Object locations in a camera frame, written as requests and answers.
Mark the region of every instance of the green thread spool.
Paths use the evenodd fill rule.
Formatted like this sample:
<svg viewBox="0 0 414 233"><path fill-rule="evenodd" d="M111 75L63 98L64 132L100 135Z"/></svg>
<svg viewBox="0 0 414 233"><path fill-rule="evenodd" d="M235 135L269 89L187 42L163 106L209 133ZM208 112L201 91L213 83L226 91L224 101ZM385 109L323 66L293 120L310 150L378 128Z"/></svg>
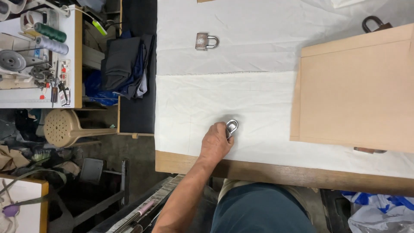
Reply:
<svg viewBox="0 0 414 233"><path fill-rule="evenodd" d="M56 40L62 43L66 41L66 33L49 27L48 25L35 23L34 30L42 35L49 37L52 40Z"/></svg>

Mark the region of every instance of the metal frame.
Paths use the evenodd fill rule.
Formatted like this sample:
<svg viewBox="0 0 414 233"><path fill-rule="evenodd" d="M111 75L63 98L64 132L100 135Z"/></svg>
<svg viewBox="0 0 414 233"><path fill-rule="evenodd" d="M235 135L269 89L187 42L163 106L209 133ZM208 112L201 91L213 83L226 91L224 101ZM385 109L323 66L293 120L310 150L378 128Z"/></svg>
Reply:
<svg viewBox="0 0 414 233"><path fill-rule="evenodd" d="M128 202L129 202L128 169L129 169L129 159L124 158L122 160L122 169L121 169L122 172L113 172L113 171L105 171L105 170L102 171L102 172L106 172L106 173L121 175L121 188L120 188L120 191L115 193L114 195L110 196L109 198L99 202L97 205L95 205L94 207L86 210L82 214L74 217L73 218L73 220L75 222L74 226L77 226L77 225L85 222L86 220L88 220L89 218L94 216L95 214L98 214L98 213L104 211L110 205L112 205L113 203L115 203L119 200L121 200L121 208L123 208L125 205L128 204Z"/></svg>

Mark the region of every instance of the padlock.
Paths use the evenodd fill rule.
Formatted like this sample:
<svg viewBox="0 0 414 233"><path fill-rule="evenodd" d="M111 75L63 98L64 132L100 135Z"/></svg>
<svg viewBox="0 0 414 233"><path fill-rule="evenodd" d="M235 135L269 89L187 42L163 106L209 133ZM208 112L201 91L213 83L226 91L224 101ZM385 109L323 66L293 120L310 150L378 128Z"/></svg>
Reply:
<svg viewBox="0 0 414 233"><path fill-rule="evenodd" d="M375 21L377 24L378 24L378 27L379 28L377 28L374 32L377 32L377 31L381 31L381 30L384 30L384 29L389 29L389 28L392 28L392 25L390 24L390 23L386 23L386 24L384 24L378 17L376 17L376 16L373 16L373 15L371 15L371 16L368 16L368 17L366 17L363 21L362 21L362 29L364 30L364 32L365 33L370 33L370 32L372 32L368 27L367 27L367 25L366 25L366 23L368 22L368 20L373 20L373 21Z"/></svg>
<svg viewBox="0 0 414 233"><path fill-rule="evenodd" d="M226 138L227 140L231 137L231 134L237 130L238 122L236 120L230 120L226 123Z"/></svg>
<svg viewBox="0 0 414 233"><path fill-rule="evenodd" d="M209 39L216 40L214 45L209 45ZM209 36L208 33L197 33L197 39L195 41L195 49L200 51L207 51L207 49L214 49L219 46L219 39L215 36Z"/></svg>

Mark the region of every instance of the grey thread spool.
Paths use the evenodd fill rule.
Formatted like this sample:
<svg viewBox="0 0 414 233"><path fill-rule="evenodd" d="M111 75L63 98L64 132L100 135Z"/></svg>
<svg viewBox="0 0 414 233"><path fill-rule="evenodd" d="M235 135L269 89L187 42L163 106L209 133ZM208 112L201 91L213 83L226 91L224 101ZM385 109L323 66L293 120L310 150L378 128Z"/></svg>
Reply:
<svg viewBox="0 0 414 233"><path fill-rule="evenodd" d="M7 14L9 11L9 5L5 2L0 1L0 13Z"/></svg>
<svg viewBox="0 0 414 233"><path fill-rule="evenodd" d="M36 44L38 44L43 49L48 49L62 55L66 55L69 51L69 47L67 45L45 37L37 37Z"/></svg>

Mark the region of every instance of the blue plastic bag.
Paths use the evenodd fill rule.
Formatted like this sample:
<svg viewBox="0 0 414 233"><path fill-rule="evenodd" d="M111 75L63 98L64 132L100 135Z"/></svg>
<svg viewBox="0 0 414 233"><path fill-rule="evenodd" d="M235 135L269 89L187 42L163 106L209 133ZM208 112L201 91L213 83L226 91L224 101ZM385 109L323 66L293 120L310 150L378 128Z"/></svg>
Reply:
<svg viewBox="0 0 414 233"><path fill-rule="evenodd" d="M95 70L85 81L85 94L92 100L105 106L118 103L118 95L111 91L104 91L101 87L101 71Z"/></svg>

